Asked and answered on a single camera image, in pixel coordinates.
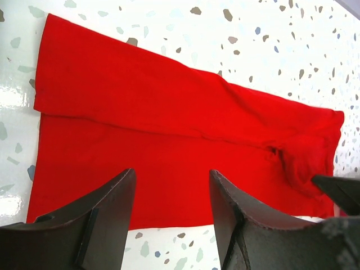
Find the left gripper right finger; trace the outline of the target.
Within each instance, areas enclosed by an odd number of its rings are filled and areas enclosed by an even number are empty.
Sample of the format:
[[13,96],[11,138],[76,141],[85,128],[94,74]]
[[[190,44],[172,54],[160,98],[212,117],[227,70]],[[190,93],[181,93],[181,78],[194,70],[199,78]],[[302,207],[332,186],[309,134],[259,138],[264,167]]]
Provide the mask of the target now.
[[221,269],[358,269],[359,216],[310,222],[278,211],[209,173]]

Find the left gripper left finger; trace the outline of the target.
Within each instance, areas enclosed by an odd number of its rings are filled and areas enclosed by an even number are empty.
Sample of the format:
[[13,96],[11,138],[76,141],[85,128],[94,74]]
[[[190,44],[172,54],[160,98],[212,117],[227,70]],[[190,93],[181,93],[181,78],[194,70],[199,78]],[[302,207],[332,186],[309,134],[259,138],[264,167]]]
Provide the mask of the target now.
[[1,227],[1,269],[121,269],[136,173],[126,169],[33,223]]

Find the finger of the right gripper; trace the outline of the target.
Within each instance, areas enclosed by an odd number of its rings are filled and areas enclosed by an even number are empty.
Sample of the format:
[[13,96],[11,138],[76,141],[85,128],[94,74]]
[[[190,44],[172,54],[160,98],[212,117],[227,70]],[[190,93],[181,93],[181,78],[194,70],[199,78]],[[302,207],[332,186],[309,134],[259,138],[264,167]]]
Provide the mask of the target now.
[[316,175],[312,183],[335,203],[341,214],[359,216],[359,179]]

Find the red t shirt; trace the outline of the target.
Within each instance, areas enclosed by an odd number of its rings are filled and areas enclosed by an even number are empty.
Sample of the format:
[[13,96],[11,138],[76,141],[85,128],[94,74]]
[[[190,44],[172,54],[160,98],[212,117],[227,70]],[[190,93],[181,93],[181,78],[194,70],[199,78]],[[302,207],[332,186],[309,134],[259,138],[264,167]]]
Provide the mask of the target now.
[[128,168],[137,175],[133,230],[212,224],[212,169],[286,214],[334,214],[311,179],[333,174],[341,111],[229,83],[51,14],[34,108],[28,222]]

